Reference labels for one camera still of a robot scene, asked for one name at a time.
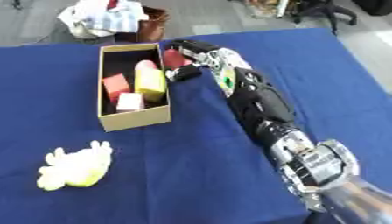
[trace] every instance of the tablecloth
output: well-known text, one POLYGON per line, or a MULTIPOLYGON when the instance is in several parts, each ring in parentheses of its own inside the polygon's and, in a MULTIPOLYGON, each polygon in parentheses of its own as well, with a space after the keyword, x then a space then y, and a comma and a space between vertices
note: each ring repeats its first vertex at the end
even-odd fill
MULTIPOLYGON (((390 99, 327 30, 192 37, 236 50, 280 89, 315 140, 336 138, 365 179, 392 191, 390 99)), ((212 77, 172 84, 172 122, 105 133, 96 117, 98 46, 0 48, 2 223, 301 223, 308 214, 247 138, 212 77), (44 155, 108 140, 89 188, 39 190, 44 155)))

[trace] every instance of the yellow cube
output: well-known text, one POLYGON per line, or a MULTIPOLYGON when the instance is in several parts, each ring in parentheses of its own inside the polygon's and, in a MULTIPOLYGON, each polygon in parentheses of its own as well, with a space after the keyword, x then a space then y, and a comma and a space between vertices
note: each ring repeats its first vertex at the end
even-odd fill
POLYGON ((146 101, 159 101, 165 95, 166 88, 166 78, 162 70, 135 71, 135 93, 143 94, 146 101))

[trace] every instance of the robotic arm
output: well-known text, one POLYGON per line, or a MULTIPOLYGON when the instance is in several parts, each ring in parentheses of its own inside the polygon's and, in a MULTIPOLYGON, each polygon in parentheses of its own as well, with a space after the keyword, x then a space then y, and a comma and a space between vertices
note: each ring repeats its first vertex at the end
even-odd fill
POLYGON ((361 179, 355 156, 342 143, 314 144, 296 127, 290 105, 237 52, 183 39, 166 48, 194 62, 169 72, 172 81, 200 74, 190 67, 211 70, 238 122, 308 209, 342 223, 392 223, 392 196, 361 179))

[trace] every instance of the cardboard box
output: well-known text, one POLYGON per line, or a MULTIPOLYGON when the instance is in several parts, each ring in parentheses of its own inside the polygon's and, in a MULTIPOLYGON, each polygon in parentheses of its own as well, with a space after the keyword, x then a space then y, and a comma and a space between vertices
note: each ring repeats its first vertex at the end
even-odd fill
POLYGON ((145 102, 145 109, 116 113, 116 105, 110 103, 102 79, 115 74, 124 74, 134 90, 135 65, 140 60, 152 60, 159 69, 164 69, 158 44, 104 46, 100 52, 98 73, 97 115, 106 131, 166 123, 171 120, 169 89, 159 102, 145 102))

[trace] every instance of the floor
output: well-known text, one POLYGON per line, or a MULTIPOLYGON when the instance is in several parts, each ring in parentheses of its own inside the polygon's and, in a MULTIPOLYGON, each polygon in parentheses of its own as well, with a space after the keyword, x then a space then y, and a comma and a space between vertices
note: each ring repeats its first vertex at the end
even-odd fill
MULTIPOLYGON (((80 42, 67 32, 56 16, 76 0, 21 0, 23 10, 13 10, 11 0, 0 0, 0 46, 80 42)), ((167 9, 171 20, 167 39, 222 32, 267 31, 287 28, 328 27, 322 17, 307 18, 300 25, 288 18, 253 19, 241 2, 227 0, 142 0, 145 5, 167 9)), ((350 0, 335 0, 359 15, 356 26, 339 23, 339 40, 392 93, 392 14, 370 17, 350 0)))

